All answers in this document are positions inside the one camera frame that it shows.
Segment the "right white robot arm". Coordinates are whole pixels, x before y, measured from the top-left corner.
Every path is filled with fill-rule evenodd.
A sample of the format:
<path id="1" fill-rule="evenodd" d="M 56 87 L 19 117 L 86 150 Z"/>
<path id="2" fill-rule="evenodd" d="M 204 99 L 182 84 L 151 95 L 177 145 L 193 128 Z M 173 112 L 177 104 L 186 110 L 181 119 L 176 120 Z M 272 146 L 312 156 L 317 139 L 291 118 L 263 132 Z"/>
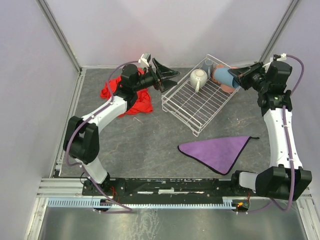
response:
<path id="1" fill-rule="evenodd" d="M 292 70 L 277 60 L 228 70 L 244 90 L 257 91 L 270 145 L 269 168 L 260 173 L 236 171 L 238 184 L 260 197 L 288 201 L 296 201 L 312 181 L 311 171 L 303 168 L 298 156 L 292 130 L 292 92 L 287 89 Z"/>

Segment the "light blue ceramic mug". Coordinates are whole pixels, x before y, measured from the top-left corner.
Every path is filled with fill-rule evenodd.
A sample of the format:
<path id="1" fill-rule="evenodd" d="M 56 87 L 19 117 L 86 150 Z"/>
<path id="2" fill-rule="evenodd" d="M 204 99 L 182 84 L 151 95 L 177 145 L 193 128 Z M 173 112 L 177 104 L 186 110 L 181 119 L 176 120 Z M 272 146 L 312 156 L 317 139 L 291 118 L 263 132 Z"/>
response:
<path id="1" fill-rule="evenodd" d="M 202 64 L 201 69 L 204 70 L 209 76 L 211 76 L 213 72 L 213 67 L 214 67 L 214 62 L 211 59 L 206 58 Z"/>

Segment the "pink plastic tumbler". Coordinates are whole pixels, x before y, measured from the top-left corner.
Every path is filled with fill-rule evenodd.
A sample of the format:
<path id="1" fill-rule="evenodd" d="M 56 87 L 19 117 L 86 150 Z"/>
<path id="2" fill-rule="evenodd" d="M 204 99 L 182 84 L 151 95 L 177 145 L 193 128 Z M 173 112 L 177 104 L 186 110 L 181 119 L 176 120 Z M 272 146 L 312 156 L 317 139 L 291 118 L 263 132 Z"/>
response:
<path id="1" fill-rule="evenodd" d="M 230 67 L 223 68 L 220 86 L 224 92 L 233 93 L 239 87 L 239 84 L 234 80 L 233 76 L 228 73 L 229 68 Z"/>

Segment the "salmon pink ceramic mug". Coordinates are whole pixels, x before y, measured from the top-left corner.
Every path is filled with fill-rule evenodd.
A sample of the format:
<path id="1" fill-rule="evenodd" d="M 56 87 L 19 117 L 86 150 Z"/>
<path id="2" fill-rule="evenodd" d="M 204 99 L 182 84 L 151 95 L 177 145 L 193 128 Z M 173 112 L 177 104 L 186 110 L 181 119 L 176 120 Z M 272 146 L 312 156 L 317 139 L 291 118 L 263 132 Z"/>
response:
<path id="1" fill-rule="evenodd" d="M 220 75 L 221 75 L 221 69 L 223 69 L 225 66 L 223 64 L 218 64 L 214 67 L 211 79 L 214 83 L 221 84 L 220 82 Z"/>

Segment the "blue plastic cup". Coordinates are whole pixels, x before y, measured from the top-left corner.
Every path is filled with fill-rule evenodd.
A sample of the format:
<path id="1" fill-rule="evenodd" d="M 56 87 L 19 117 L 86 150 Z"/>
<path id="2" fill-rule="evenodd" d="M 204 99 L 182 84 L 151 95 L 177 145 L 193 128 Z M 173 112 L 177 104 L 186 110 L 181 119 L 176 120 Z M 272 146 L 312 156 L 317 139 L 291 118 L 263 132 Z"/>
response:
<path id="1" fill-rule="evenodd" d="M 234 77 L 229 73 L 229 69 L 229 67 L 216 68 L 213 73 L 213 77 L 217 82 L 236 89 L 240 87 L 240 85 L 234 80 Z"/>

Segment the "cream ceramic mug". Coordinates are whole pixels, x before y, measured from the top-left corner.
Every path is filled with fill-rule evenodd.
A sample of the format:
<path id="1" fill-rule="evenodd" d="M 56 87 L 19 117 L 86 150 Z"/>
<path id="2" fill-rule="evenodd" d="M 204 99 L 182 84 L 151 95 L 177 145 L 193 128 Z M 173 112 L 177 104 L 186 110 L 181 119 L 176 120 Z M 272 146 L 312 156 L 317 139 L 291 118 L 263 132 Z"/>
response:
<path id="1" fill-rule="evenodd" d="M 208 75 L 203 69 L 195 69 L 191 72 L 189 83 L 198 93 L 208 81 Z"/>

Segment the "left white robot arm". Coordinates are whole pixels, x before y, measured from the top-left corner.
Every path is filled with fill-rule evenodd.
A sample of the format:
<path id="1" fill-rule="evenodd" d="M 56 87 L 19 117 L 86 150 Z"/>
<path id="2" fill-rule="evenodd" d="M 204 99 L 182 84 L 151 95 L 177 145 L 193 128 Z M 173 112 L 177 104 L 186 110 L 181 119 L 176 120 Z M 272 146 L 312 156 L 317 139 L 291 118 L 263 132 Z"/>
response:
<path id="1" fill-rule="evenodd" d="M 109 100 L 89 114 L 72 116 L 63 141 L 65 159 L 72 157 L 96 184 L 102 184 L 110 176 L 98 158 L 100 132 L 135 105 L 139 91 L 154 87 L 164 93 L 177 85 L 173 78 L 180 75 L 180 72 L 160 64 L 148 53 L 137 61 L 121 64 L 119 69 L 120 81 L 115 90 L 109 91 Z"/>

